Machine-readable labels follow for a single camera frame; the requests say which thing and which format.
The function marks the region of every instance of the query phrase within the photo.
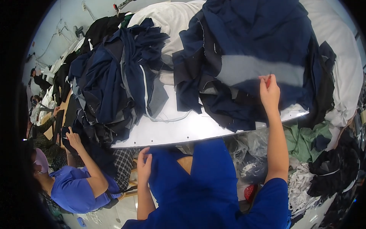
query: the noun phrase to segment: red tool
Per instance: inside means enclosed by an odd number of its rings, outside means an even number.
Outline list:
[[[268,80],[267,80],[267,88],[269,88],[269,84],[271,83],[271,74],[269,74]]]

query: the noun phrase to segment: gray fabric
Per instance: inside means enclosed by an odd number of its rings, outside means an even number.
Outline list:
[[[200,91],[201,94],[208,94],[208,95],[217,95],[218,91],[215,88],[214,84],[212,83],[212,81],[207,82],[204,89],[202,91]]]
[[[236,88],[232,88],[232,87],[229,87],[229,89],[231,91],[231,99],[236,99],[236,97],[238,96],[239,90]]]
[[[302,87],[304,68],[282,62],[268,62],[253,56],[223,55],[222,68],[217,79],[227,86],[246,80],[258,79],[260,75],[275,74],[277,83]]]
[[[77,86],[75,78],[72,81],[72,93],[73,93],[75,99],[79,101],[81,108],[83,108],[83,110],[85,110],[85,104],[86,104],[85,98],[84,98],[83,94],[81,93],[80,87]]]
[[[53,109],[40,107],[40,111],[47,111],[47,112],[53,112]]]
[[[152,118],[156,118],[163,109],[166,101],[168,100],[168,94],[164,89],[163,84],[158,77],[154,79],[153,91],[147,108],[150,110]]]
[[[173,57],[167,54],[162,54],[161,55],[161,60],[168,65],[171,69],[173,69],[174,64],[173,64]]]

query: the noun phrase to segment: white cloth sack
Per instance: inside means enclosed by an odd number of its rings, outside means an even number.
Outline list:
[[[341,17],[326,0],[300,0],[308,11],[319,45],[326,41],[337,55],[333,74],[334,109],[325,119],[337,127],[343,127],[357,108],[363,84],[363,69],[355,37]]]
[[[165,40],[165,45],[161,54],[172,56],[174,52],[183,49],[179,32],[188,29],[191,18],[202,9],[206,1],[197,0],[187,3],[183,2],[163,2],[149,5],[135,13],[128,27],[139,25],[145,18],[151,18],[155,27],[161,27],[161,32],[170,36]],[[163,84],[174,85],[173,73],[170,71],[161,71],[160,81]]]

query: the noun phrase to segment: green fabric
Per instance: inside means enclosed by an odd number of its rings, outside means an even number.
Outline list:
[[[126,28],[134,14],[129,14],[124,17],[124,21],[121,23],[121,28]]]
[[[314,129],[301,128],[298,125],[283,126],[289,156],[296,157],[301,162],[314,162],[323,151],[311,149],[311,144],[318,135],[331,139],[329,122],[323,121],[314,126]]]

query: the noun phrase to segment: wall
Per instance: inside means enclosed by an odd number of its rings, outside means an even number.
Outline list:
[[[85,0],[85,3],[94,17],[98,19],[105,16],[114,16],[116,13],[113,4],[119,5],[123,1],[124,0]],[[163,1],[164,0],[137,0],[127,4],[127,6],[123,8],[123,11],[136,12],[148,5]],[[39,70],[39,64],[35,62],[35,59],[45,52],[47,46],[49,47],[40,61],[46,65],[52,65],[60,58],[60,55],[69,48],[72,42],[76,41],[76,36],[73,33],[73,26],[83,26],[83,31],[86,33],[93,22],[89,12],[83,11],[82,0],[57,0],[50,8],[34,36],[33,41],[35,42],[35,45],[34,47],[30,47],[28,53],[35,52],[36,56],[33,56],[32,59],[25,64],[23,82],[25,84],[28,83],[30,71],[36,65],[38,65],[37,70]],[[57,28],[61,30],[65,24],[69,31],[64,28],[62,30],[63,35],[54,35],[57,33]]]

